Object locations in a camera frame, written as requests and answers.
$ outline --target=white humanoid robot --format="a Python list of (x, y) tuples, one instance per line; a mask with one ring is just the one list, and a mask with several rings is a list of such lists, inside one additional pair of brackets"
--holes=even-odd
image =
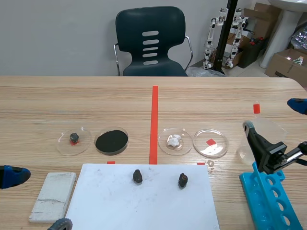
[[(227, 18), (227, 14), (228, 14), (228, 9), (222, 8), (220, 10), (220, 16), (218, 18), (211, 19), (208, 39), (205, 43), (206, 49), (205, 49), (205, 55), (204, 55), (204, 60), (203, 60), (204, 69), (210, 69), (212, 67), (212, 64), (210, 64), (210, 57), (214, 50), (212, 46), (214, 30), (216, 26), (222, 26), (224, 24), (224, 21)], [(232, 43), (231, 55), (226, 61), (226, 65), (229, 66), (230, 68), (234, 66), (232, 62), (238, 52), (238, 46), (241, 43), (242, 30), (245, 27), (245, 23), (246, 23), (246, 19), (243, 16), (241, 16), (241, 14), (242, 14), (242, 10), (240, 8), (237, 8), (235, 11), (235, 15), (233, 17), (233, 21), (232, 21), (232, 25), (237, 26), (237, 30), (236, 30), (236, 36), (235, 36), (234, 42)]]

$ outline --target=gray wall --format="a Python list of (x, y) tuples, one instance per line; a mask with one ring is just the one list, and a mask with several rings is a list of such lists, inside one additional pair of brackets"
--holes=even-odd
[[(250, 7), (252, 0), (239, 6)], [(196, 63), (210, 19), (227, 0), (0, 0), (0, 75), (113, 76), (115, 17), (124, 9), (177, 6), (185, 14)], [(186, 66), (187, 42), (170, 50)], [(130, 54), (120, 53), (123, 70)]]

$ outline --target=sink pedestal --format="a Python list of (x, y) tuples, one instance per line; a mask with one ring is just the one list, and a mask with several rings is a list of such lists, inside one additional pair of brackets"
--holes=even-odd
[(283, 51), (287, 48), (291, 36), (297, 26), (298, 20), (301, 18), (302, 14), (302, 12), (283, 11), (283, 18), (260, 64), (262, 68), (266, 69), (268, 67), (269, 62), (275, 53)]

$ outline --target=petri dish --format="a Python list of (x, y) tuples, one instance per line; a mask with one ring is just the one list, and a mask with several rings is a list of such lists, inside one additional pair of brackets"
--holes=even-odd
[(208, 158), (222, 157), (228, 150), (227, 138), (214, 129), (202, 129), (195, 133), (193, 145), (197, 152)]
[(123, 152), (128, 146), (128, 133), (121, 127), (107, 127), (95, 137), (95, 146), (98, 152), (114, 156)]
[[(167, 144), (170, 138), (175, 137), (174, 135), (179, 135), (181, 137), (181, 140), (179, 140), (179, 145), (175, 147)], [(165, 128), (159, 136), (159, 146), (169, 155), (181, 156), (191, 150), (193, 146), (193, 140), (190, 134), (185, 131), (185, 129)]]
[[(72, 133), (76, 133), (79, 139), (73, 143), (70, 139)], [(91, 132), (84, 127), (75, 128), (62, 133), (58, 139), (57, 149), (64, 156), (80, 154), (88, 149), (92, 141)]]

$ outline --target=white paper sheet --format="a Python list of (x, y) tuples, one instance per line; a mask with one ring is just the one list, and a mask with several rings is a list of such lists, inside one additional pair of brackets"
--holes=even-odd
[(84, 164), (66, 217), (73, 230), (219, 230), (205, 165)]

